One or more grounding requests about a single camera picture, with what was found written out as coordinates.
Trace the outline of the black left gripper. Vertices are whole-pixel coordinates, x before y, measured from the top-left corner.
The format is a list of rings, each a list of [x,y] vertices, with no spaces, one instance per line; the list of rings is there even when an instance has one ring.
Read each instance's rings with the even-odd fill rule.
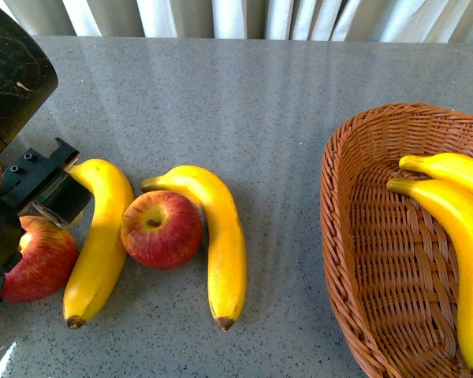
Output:
[[[56,138],[49,157],[29,149],[2,173],[0,186],[0,290],[5,274],[21,259],[25,230],[19,216],[34,208],[62,228],[73,226],[91,199],[90,191],[69,174],[79,150]]]

